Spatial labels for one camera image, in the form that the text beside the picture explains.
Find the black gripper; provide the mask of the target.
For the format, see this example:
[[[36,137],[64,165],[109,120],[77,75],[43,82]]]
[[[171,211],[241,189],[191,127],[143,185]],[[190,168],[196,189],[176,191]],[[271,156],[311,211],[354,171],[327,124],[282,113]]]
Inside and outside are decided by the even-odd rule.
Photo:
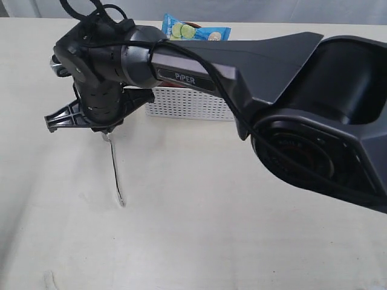
[[[76,99],[57,112],[45,116],[48,130],[90,128],[93,132],[112,132],[124,119],[155,100],[151,89],[125,88],[121,83],[102,83],[97,88],[74,83]]]

